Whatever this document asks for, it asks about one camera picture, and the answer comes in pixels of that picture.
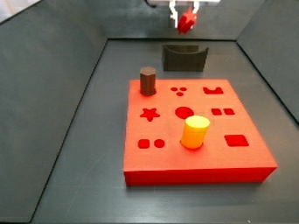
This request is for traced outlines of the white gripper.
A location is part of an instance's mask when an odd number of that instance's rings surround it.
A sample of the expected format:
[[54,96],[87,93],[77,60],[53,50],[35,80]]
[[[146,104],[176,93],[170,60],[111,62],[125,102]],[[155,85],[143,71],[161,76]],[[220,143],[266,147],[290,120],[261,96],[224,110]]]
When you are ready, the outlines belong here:
[[174,28],[178,28],[178,10],[176,6],[193,5],[193,14],[197,14],[201,5],[217,5],[221,0],[146,0],[150,5],[169,5],[172,11],[172,19],[174,21]]

